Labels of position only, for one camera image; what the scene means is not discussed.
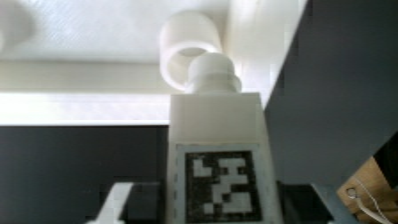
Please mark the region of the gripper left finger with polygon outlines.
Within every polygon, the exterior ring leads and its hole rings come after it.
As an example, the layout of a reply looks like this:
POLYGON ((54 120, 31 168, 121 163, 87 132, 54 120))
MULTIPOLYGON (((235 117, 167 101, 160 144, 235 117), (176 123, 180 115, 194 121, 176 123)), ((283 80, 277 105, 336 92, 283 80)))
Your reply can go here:
POLYGON ((96 219, 91 220, 86 224, 125 224, 125 221, 121 220, 121 214, 132 188, 132 182, 118 182, 112 185, 96 219))

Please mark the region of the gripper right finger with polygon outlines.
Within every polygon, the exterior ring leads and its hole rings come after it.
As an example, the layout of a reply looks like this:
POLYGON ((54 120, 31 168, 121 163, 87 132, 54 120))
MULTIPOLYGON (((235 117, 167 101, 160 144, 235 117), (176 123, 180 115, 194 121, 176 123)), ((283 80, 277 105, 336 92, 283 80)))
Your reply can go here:
POLYGON ((333 220, 327 222, 327 224, 363 224, 357 221, 357 218, 354 217, 340 200, 336 188, 331 185, 317 183, 313 183, 313 188, 333 216, 333 220))

